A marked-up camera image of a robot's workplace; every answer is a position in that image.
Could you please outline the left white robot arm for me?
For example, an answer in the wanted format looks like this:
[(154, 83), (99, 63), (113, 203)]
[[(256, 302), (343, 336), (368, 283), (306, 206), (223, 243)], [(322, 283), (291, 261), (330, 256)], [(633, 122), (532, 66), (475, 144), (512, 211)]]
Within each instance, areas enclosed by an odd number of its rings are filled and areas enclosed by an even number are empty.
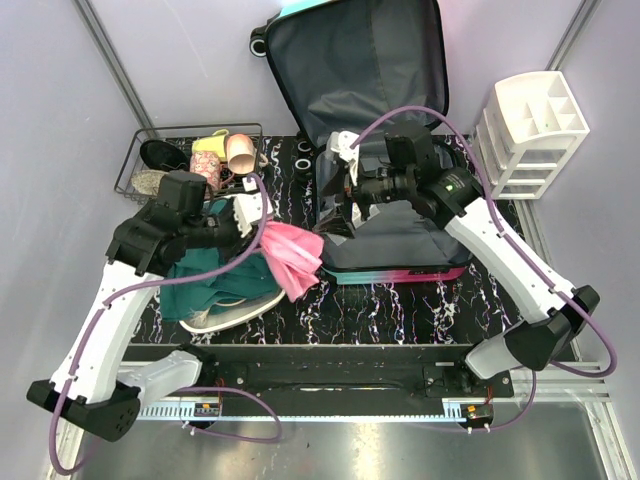
[(261, 197), (204, 200), (206, 180), (177, 171), (120, 223), (106, 251), (101, 283), (73, 346), (54, 374), (34, 381), (29, 402), (52, 413), (49, 439), (58, 422), (69, 423), (108, 442), (120, 440), (146, 406), (188, 389), (208, 394), (216, 382), (216, 358), (182, 345), (138, 371), (119, 372), (146, 305), (163, 286), (180, 284), (170, 270), (191, 250), (218, 247), (238, 252), (252, 231), (251, 210), (261, 216)]

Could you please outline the teal cloth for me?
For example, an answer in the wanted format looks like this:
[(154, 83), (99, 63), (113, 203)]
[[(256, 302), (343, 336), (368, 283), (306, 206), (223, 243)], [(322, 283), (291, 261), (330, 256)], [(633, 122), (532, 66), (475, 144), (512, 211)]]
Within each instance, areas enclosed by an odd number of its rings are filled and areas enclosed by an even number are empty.
[[(167, 279), (201, 275), (225, 264), (218, 249), (190, 249), (169, 270)], [(253, 253), (243, 263), (217, 277), (161, 286), (159, 310), (165, 321), (176, 322), (200, 312), (222, 313), (225, 311), (222, 303), (253, 301), (281, 292), (264, 256)]]

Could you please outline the pink and teal kids suitcase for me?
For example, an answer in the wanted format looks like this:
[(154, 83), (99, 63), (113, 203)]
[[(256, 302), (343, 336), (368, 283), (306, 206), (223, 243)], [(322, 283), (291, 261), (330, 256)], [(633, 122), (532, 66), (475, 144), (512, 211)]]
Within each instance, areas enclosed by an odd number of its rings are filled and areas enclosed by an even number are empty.
[(463, 154), (434, 135), (449, 106), (436, 2), (303, 1), (255, 28), (249, 48), (267, 60), (316, 152), (315, 222), (316, 162), (332, 132), (358, 134), (356, 145), (368, 152), (392, 127), (414, 122), (465, 167)]

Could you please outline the pink cloth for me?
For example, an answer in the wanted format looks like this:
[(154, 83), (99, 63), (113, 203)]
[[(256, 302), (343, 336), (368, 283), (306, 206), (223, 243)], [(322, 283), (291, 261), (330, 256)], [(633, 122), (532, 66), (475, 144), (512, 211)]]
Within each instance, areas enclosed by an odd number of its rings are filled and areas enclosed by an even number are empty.
[(266, 223), (260, 249), (277, 284), (295, 302), (319, 283), (316, 272), (324, 240), (315, 233), (277, 221)]

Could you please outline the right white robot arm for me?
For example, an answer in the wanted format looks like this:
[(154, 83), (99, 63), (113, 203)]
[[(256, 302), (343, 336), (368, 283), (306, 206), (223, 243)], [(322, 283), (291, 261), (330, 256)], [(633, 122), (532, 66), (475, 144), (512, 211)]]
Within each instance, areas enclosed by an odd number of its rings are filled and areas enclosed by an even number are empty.
[(469, 350), (454, 371), (466, 396), (490, 378), (540, 371), (581, 332), (599, 303), (550, 268), (487, 203), (460, 157), (414, 122), (392, 127), (371, 151), (333, 132), (316, 162), (316, 222), (324, 269), (341, 284), (431, 281), (478, 260), (521, 320)]

